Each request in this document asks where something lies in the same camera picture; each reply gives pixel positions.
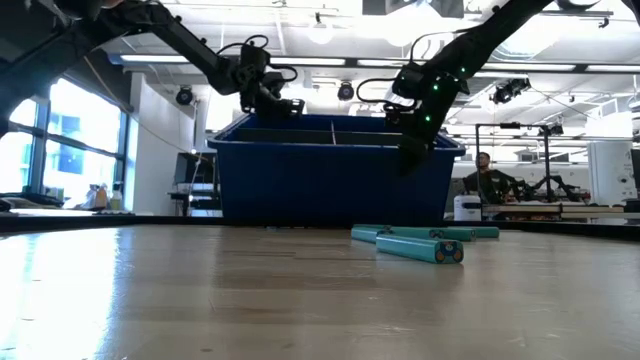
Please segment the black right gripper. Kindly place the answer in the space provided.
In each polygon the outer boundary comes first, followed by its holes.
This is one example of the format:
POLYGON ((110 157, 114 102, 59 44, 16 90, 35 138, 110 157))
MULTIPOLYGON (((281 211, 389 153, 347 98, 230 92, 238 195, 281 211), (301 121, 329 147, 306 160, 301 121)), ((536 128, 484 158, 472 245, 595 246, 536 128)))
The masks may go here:
POLYGON ((468 94, 467 81, 445 71, 427 70, 422 82, 422 95, 410 105, 385 104, 385 120, 414 139, 414 151, 409 144, 398 145, 398 174, 409 175, 415 166, 427 160, 434 148, 446 115, 459 93, 468 94))

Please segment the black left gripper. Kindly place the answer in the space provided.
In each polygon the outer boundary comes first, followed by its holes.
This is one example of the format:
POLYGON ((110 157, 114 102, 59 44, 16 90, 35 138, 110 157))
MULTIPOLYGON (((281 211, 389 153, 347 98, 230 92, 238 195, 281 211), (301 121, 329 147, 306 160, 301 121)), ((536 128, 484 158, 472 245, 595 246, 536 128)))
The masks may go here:
POLYGON ((302 99, 281 99, 284 85, 281 72, 251 75, 240 90, 240 108, 263 119, 298 118, 305 108, 302 99))

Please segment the blue plastic bin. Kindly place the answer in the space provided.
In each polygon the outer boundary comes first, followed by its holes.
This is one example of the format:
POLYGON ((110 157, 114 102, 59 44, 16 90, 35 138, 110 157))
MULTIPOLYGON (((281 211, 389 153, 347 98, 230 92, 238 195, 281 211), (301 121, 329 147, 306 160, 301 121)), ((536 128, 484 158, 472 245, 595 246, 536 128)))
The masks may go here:
POLYGON ((240 129, 397 133, 376 117, 304 115, 264 121, 246 115, 209 139, 217 153, 226 219, 325 220, 424 226, 442 220, 456 158, 465 149, 440 135, 429 158, 398 174, 396 146, 245 142, 240 129))

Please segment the white plastic container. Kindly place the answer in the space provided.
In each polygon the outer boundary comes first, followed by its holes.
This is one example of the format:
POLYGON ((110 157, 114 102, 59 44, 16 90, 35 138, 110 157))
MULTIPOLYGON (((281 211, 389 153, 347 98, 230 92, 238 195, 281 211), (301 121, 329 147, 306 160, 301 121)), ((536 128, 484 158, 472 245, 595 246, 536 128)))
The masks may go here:
POLYGON ((453 200, 455 221, 481 221, 482 201, 477 195, 457 195, 453 200))

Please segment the person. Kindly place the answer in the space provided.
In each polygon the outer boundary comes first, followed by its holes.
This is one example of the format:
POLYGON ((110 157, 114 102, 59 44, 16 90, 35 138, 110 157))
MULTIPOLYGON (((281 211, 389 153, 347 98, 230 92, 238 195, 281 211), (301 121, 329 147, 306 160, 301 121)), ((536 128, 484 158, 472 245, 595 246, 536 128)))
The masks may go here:
POLYGON ((463 178, 465 190, 477 192, 486 204, 504 204, 515 179, 500 170, 491 169, 489 165, 490 155, 479 152, 476 158, 476 171, 463 178))

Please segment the globe pendant lamp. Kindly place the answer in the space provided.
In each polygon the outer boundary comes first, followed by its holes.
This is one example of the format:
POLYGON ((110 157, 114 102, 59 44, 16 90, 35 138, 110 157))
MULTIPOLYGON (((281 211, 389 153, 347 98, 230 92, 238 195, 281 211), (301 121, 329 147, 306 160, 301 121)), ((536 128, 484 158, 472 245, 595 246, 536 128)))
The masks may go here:
POLYGON ((333 39, 335 28, 332 23, 325 19, 322 13, 315 12, 306 33, 313 43, 326 45, 333 39))

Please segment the dark monitor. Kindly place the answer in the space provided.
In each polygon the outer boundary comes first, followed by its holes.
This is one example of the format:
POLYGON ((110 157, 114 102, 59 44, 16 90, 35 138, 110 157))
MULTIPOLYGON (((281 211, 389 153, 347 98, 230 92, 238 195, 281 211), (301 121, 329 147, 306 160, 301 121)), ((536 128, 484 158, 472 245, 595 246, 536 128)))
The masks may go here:
POLYGON ((213 183, 216 157, 217 154, 215 152, 178 153, 176 156, 174 183, 213 183))

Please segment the dark overhead box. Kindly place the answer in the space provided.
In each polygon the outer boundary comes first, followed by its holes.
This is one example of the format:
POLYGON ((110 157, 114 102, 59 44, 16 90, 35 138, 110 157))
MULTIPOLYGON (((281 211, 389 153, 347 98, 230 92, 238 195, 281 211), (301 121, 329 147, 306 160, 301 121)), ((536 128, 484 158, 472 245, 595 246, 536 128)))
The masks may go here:
POLYGON ((409 8, 434 10, 447 18, 464 17, 463 0, 362 0, 363 15, 389 15, 395 11, 409 8))

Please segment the linear ceiling light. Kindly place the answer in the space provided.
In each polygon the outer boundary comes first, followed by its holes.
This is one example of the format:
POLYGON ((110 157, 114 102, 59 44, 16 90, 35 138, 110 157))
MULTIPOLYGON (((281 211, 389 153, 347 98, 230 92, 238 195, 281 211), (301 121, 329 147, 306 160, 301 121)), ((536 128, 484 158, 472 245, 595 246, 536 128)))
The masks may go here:
MULTIPOLYGON (((111 54, 110 61, 118 65, 186 65, 189 61, 181 55, 157 54, 111 54)), ((400 69, 406 59, 402 58, 330 58, 330 57, 286 57, 273 56, 275 65, 326 68, 371 68, 400 69)), ((576 73, 640 75, 640 65, 633 64, 589 64, 589 63, 542 63, 542 62, 488 62, 481 72, 518 73, 576 73)))

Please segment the background wooden table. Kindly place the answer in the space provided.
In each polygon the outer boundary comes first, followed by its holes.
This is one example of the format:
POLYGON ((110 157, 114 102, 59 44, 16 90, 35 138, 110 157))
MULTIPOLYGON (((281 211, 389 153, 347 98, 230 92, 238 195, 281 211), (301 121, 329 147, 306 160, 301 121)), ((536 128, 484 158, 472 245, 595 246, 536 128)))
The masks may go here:
POLYGON ((561 220, 569 219, 624 219, 640 220, 640 212, 626 212, 620 206, 589 206, 589 205, 484 205, 482 212, 485 216, 547 216, 561 220))

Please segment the white cabinet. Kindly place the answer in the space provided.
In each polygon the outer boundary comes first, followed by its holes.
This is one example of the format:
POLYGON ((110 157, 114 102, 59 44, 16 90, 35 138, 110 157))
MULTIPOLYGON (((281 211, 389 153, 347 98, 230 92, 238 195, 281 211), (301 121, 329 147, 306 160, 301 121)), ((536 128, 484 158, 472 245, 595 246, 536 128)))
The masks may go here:
POLYGON ((630 142, 591 142, 587 154, 592 203, 625 205, 637 198, 630 142))

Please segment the large window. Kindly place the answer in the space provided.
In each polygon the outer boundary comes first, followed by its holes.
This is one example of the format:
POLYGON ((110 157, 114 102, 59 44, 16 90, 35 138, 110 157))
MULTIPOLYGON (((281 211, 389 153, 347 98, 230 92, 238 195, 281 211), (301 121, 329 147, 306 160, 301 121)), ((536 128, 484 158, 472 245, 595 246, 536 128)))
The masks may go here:
POLYGON ((60 78, 42 98, 22 101, 0 138, 0 193, 37 193, 63 209, 95 210, 97 188, 123 180, 128 116, 117 105, 60 78))

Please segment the black curved bar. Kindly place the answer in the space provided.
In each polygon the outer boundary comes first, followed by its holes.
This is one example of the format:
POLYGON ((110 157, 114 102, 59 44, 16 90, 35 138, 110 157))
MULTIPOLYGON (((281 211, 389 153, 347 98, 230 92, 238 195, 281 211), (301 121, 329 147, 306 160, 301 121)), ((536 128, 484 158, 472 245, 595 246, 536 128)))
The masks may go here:
POLYGON ((0 213, 12 209, 61 209, 63 201, 37 193, 0 193, 0 213))

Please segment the black background rig frame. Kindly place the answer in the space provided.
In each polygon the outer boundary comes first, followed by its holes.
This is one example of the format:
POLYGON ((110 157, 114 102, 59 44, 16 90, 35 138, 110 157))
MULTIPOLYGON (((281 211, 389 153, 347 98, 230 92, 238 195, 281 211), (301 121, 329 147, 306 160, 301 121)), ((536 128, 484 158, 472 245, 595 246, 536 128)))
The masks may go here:
MULTIPOLYGON (((502 123, 478 123, 475 125, 475 149, 476 149, 476 156, 480 155, 480 129, 482 127, 491 127, 491 128, 495 128, 498 127, 500 129, 521 129, 524 125, 519 123, 519 122, 502 122, 502 123)), ((552 181, 552 176, 551 176, 551 172, 550 172, 550 152, 549 152, 549 136, 551 134, 550 128, 548 125, 525 125, 524 126, 527 129, 533 129, 533 128, 538 128, 542 131, 542 142, 543 142, 543 146, 544 146, 544 170, 545 170, 545 176, 543 177, 542 181, 544 182, 544 184, 546 185, 546 200, 548 202, 553 202, 554 201, 554 195, 553 195, 553 190, 551 187, 551 181, 552 181)))

